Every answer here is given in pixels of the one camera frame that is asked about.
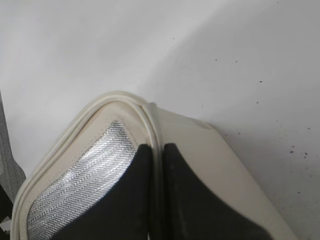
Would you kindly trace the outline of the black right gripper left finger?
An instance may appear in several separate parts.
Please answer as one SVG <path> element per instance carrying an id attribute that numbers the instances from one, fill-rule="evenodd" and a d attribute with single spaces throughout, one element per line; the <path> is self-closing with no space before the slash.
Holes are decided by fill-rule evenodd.
<path id="1" fill-rule="evenodd" d="M 119 181 L 93 207 L 53 236 L 54 240 L 146 240 L 152 150 L 142 144 Z"/>

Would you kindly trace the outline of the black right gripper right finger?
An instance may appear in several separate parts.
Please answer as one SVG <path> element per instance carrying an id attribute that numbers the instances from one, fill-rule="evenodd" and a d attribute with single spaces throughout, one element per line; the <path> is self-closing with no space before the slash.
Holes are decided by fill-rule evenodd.
<path id="1" fill-rule="evenodd" d="M 167 239 L 265 240 L 267 232 L 233 210 L 192 171 L 174 143 L 162 155 Z"/>

